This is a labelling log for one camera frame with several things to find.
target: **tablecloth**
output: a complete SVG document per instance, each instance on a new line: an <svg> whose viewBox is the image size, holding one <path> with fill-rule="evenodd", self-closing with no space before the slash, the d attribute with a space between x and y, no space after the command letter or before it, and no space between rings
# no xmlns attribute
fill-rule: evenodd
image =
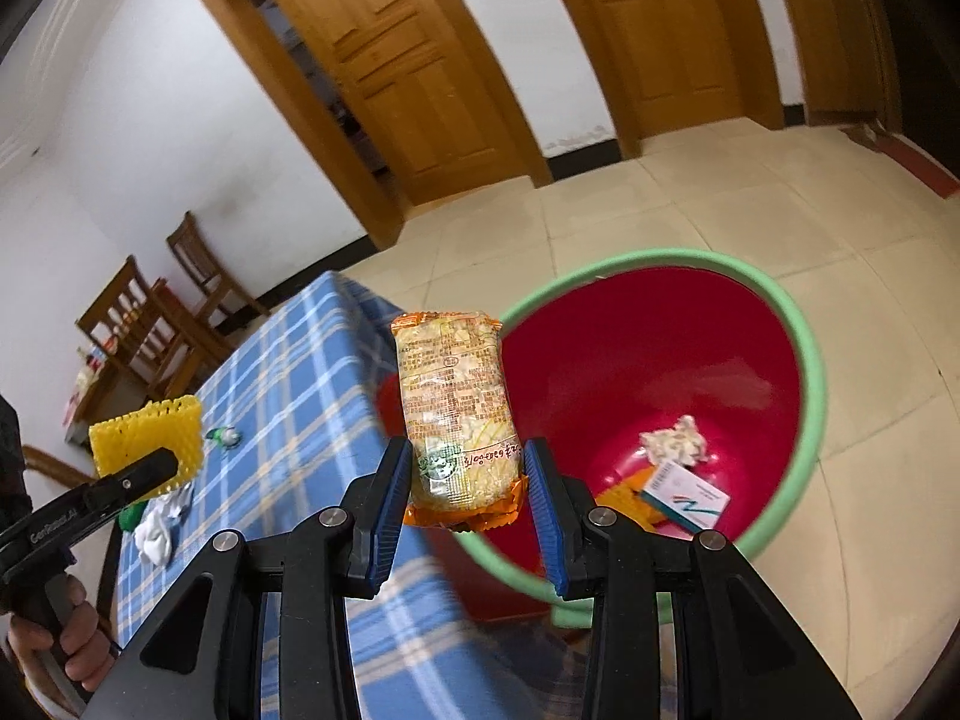
<svg viewBox="0 0 960 720"><path fill-rule="evenodd" d="M283 533L338 503L376 469L386 439L373 405L397 369L397 307L329 272L288 301L198 392L203 429L233 425L243 442L208 442L193 500L159 569L125 536L119 641L130 640L213 533ZM268 602L262 717L278 717L278 596ZM404 528L390 579L372 601L347 602L354 675L367 720L541 720L580 715L586 667L544 622L478 627L416 529ZM674 695L664 690L672 710Z"/></svg>

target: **tiled floor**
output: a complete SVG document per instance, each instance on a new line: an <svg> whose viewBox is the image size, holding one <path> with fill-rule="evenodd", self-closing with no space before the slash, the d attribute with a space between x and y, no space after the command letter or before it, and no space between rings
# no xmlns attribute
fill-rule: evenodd
<svg viewBox="0 0 960 720"><path fill-rule="evenodd" d="M827 363L819 465L755 562L867 720L892 718L960 618L960 210L833 128L747 119L534 190L414 218L347 273L408 309L500 314L559 274L645 247L774 275Z"/></svg>

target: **yellow sponge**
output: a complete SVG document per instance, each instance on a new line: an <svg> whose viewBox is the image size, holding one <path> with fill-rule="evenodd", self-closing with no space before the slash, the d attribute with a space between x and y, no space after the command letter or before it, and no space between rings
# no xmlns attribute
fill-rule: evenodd
<svg viewBox="0 0 960 720"><path fill-rule="evenodd" d="M138 412L93 425L90 446L98 476L117 473L155 449L166 447L176 455L176 476L141 500L169 493L189 482L203 464L201 410L195 395L185 395L148 403Z"/></svg>

